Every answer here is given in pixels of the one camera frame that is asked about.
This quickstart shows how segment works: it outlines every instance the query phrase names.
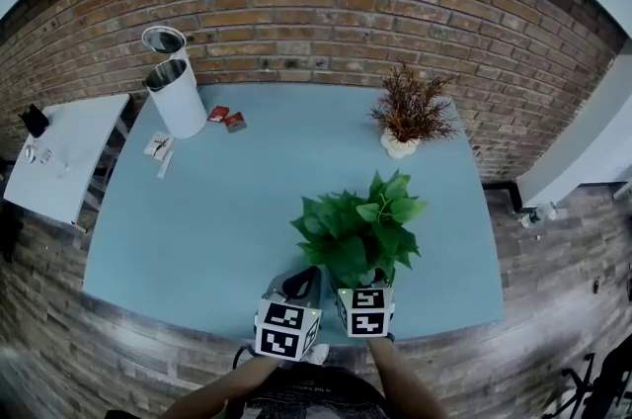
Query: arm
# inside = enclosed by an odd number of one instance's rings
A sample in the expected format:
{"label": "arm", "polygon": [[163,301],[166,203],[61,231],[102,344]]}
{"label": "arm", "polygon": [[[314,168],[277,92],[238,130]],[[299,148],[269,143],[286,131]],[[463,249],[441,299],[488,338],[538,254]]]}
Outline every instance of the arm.
{"label": "arm", "polygon": [[162,419],[210,419],[233,401],[259,387],[282,363],[274,358],[253,358],[215,382],[183,396],[162,415]]}
{"label": "arm", "polygon": [[388,338],[368,338],[386,400],[402,419],[445,419],[447,414]]}

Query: white side table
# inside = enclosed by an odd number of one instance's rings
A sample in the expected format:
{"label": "white side table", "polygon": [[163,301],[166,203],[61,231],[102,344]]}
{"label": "white side table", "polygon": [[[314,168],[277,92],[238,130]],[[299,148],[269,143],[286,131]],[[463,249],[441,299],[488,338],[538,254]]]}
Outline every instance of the white side table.
{"label": "white side table", "polygon": [[115,127],[127,138],[120,114],[128,100],[128,94],[117,94],[44,108],[50,126],[38,139],[68,169],[59,175],[58,169],[38,158],[29,163],[25,149],[34,142],[29,135],[9,178],[5,200],[78,227],[84,201],[99,208],[88,186],[108,138]]}

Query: dried plant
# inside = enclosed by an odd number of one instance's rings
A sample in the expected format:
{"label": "dried plant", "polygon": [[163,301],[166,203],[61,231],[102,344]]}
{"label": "dried plant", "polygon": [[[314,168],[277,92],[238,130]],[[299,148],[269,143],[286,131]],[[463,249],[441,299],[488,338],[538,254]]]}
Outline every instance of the dried plant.
{"label": "dried plant", "polygon": [[455,78],[434,76],[423,80],[402,62],[401,67],[393,68],[384,78],[382,83],[387,92],[377,107],[371,108],[371,116],[403,143],[411,139],[451,138],[456,130],[451,125],[454,119],[447,115],[449,103],[433,98],[441,96],[443,86]]}

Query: brick wall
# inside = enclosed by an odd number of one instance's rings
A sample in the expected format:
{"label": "brick wall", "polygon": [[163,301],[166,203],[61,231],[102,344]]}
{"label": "brick wall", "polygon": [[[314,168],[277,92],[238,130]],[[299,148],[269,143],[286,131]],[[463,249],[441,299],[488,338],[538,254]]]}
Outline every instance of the brick wall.
{"label": "brick wall", "polygon": [[19,151],[30,102],[140,102],[164,60],[140,42],[154,24],[185,32],[200,83],[377,86],[399,60],[457,73],[449,93],[485,180],[528,168],[625,41],[593,0],[22,0],[0,24],[0,154]]}

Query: wooden floor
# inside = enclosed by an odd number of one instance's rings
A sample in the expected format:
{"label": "wooden floor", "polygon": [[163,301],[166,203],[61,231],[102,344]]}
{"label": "wooden floor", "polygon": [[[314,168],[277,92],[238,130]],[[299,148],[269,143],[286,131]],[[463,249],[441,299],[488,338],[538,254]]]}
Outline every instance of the wooden floor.
{"label": "wooden floor", "polygon": [[[527,231],[510,214],[505,192],[487,196],[505,320],[401,349],[453,417],[537,417],[563,391],[562,367],[579,369],[584,353],[597,352],[598,368],[632,331],[625,291],[632,209],[615,204],[607,188],[582,188],[559,220]],[[156,417],[230,369],[237,342],[83,295],[87,252],[70,243],[29,216],[15,262],[0,267],[0,396],[22,406],[15,417],[28,417],[28,409],[38,418],[103,418],[111,408]],[[599,294],[592,291],[596,276]],[[363,350],[337,351],[333,362],[376,382]]]}

